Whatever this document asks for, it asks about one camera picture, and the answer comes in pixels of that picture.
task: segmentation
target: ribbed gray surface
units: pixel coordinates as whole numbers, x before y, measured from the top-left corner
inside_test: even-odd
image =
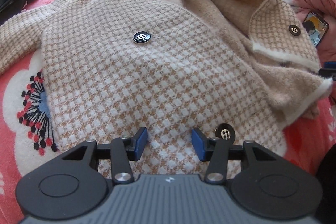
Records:
[[[21,224],[56,224],[27,218]],[[141,175],[130,185],[114,188],[92,213],[60,224],[270,224],[245,212],[221,186],[203,183],[198,175]],[[289,224],[316,224],[312,218]]]

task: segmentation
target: metal screw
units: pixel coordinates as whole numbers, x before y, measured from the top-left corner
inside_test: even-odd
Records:
[[[122,138],[123,140],[126,140],[129,138],[129,136],[127,133],[123,133],[123,135],[120,138]]]
[[[231,133],[227,129],[223,129],[220,134],[221,134],[222,138],[226,141],[231,138]]]
[[[221,181],[223,180],[224,176],[220,173],[210,173],[208,175],[208,180],[213,181],[213,182],[217,182],[217,181]]]
[[[117,181],[128,181],[130,180],[131,178],[131,175],[129,173],[118,173],[114,176],[114,178],[117,180]]]

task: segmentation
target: knit sweater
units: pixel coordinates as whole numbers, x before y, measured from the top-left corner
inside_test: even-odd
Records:
[[[222,122],[281,154],[281,130],[332,85],[281,0],[55,0],[0,27],[0,73],[39,47],[61,151],[146,126],[141,173],[203,172],[191,129]]]

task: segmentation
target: smartphone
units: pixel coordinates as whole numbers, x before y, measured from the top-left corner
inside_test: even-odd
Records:
[[[306,29],[309,38],[315,47],[317,47],[329,30],[328,22],[314,12],[309,12],[302,25]]]

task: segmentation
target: button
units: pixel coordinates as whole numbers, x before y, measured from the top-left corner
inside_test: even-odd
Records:
[[[226,140],[230,144],[233,144],[236,139],[235,130],[228,123],[221,123],[217,126],[215,136]]]
[[[298,37],[301,34],[301,30],[298,26],[296,25],[289,25],[289,32],[291,33],[291,35]]]
[[[137,44],[144,44],[151,39],[151,35],[147,32],[137,32],[133,35],[133,40]]]

